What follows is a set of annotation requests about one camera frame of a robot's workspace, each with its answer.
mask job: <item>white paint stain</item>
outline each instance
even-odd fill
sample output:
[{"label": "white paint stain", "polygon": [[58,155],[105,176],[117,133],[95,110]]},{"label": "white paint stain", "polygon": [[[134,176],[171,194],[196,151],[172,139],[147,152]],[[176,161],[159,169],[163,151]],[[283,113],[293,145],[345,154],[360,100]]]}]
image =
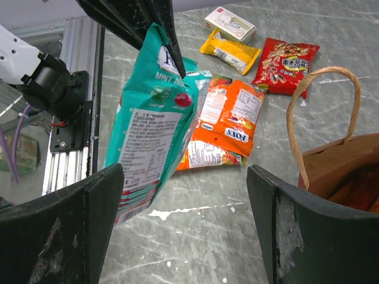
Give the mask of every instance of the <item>white paint stain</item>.
[{"label": "white paint stain", "polygon": [[300,224],[295,219],[294,205],[285,197],[277,199],[277,246],[280,253],[278,276],[284,277],[296,266],[295,250],[304,250]]},{"label": "white paint stain", "polygon": [[[364,77],[359,77],[358,79],[369,79],[371,78],[370,76],[364,76]],[[339,82],[347,82],[350,81],[350,79],[339,79],[339,80],[332,80],[329,78],[326,78],[325,80],[322,80],[319,82],[319,84],[329,84],[329,83],[339,83]]]},{"label": "white paint stain", "polygon": [[162,221],[166,221],[167,217],[169,217],[172,213],[188,213],[191,211],[196,211],[196,210],[202,210],[202,209],[212,209],[212,208],[217,208],[217,207],[225,207],[225,206],[235,206],[235,205],[241,205],[245,204],[244,202],[238,202],[238,203],[228,203],[226,205],[215,205],[215,206],[203,206],[199,208],[186,208],[186,209],[176,209],[175,211],[158,211],[158,210],[153,210],[148,216],[151,217],[159,217]]},{"label": "white paint stain", "polygon": [[60,231],[60,226],[60,219],[57,217],[52,226],[52,229],[50,230],[50,234],[47,237],[42,251],[38,254],[38,259],[29,278],[28,284],[40,283],[40,281],[43,280],[45,276],[51,273],[57,274],[62,269],[61,262],[63,259],[63,251],[49,251],[55,234]]}]

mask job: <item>fox's candy bag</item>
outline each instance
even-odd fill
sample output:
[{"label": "fox's candy bag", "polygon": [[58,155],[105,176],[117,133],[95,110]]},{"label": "fox's candy bag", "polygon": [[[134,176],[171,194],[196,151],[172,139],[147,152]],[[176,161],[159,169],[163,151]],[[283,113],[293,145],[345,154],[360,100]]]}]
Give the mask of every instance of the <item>fox's candy bag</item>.
[{"label": "fox's candy bag", "polygon": [[214,78],[193,140],[248,157],[265,91],[230,78]]},{"label": "fox's candy bag", "polygon": [[244,166],[246,157],[199,140],[190,141],[176,170],[221,166],[223,164]]},{"label": "fox's candy bag", "polygon": [[182,80],[156,25],[148,29],[117,108],[105,165],[120,163],[124,189],[116,224],[147,208],[173,174],[190,142],[211,73],[184,59]]}]

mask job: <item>red wire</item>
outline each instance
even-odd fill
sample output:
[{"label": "red wire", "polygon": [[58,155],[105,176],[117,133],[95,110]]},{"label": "red wire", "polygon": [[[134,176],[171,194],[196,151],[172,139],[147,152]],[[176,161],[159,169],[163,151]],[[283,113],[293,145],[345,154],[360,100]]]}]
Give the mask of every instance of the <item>red wire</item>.
[{"label": "red wire", "polygon": [[60,123],[53,123],[53,124],[52,124],[52,127],[64,127],[64,126],[66,126],[66,125],[68,125],[68,121],[63,120],[63,121],[60,122]]}]

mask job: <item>twisted paper handle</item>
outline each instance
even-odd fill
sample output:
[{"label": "twisted paper handle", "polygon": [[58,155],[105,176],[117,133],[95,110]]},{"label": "twisted paper handle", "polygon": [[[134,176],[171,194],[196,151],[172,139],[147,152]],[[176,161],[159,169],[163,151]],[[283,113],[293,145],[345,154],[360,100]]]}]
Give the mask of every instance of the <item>twisted paper handle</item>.
[{"label": "twisted paper handle", "polygon": [[315,78],[317,78],[319,75],[324,73],[339,73],[351,80],[351,82],[354,84],[355,92],[354,92],[354,106],[353,110],[351,112],[351,118],[350,118],[350,124],[348,128],[348,133],[343,141],[343,144],[349,142],[351,140],[351,137],[353,135],[356,119],[358,118],[359,108],[361,106],[361,83],[359,82],[358,78],[351,73],[348,69],[342,68],[342,67],[325,67],[322,69],[319,69],[315,72],[309,73],[304,79],[299,83],[298,87],[296,88],[292,99],[290,101],[290,104],[288,105],[287,109],[287,132],[288,132],[288,138],[290,139],[290,145],[291,150],[294,155],[295,161],[297,163],[297,166],[300,171],[300,175],[304,180],[304,185],[306,187],[306,190],[309,188],[309,179],[307,175],[306,168],[304,166],[304,160],[303,156],[301,155],[300,148],[297,144],[295,134],[294,134],[294,107],[296,104],[296,101],[298,97],[301,95],[303,91],[306,90],[306,88],[309,86],[309,84],[312,83]]}]

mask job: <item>orange snack bag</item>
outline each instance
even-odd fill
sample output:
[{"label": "orange snack bag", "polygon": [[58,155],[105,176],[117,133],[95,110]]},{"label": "orange snack bag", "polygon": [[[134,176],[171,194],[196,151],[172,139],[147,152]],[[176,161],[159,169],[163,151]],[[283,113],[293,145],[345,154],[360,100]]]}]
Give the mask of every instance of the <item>orange snack bag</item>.
[{"label": "orange snack bag", "polygon": [[222,164],[244,166],[246,157],[203,141],[191,140],[176,170],[221,166]]},{"label": "orange snack bag", "polygon": [[250,156],[265,91],[240,80],[214,78],[193,140]]}]

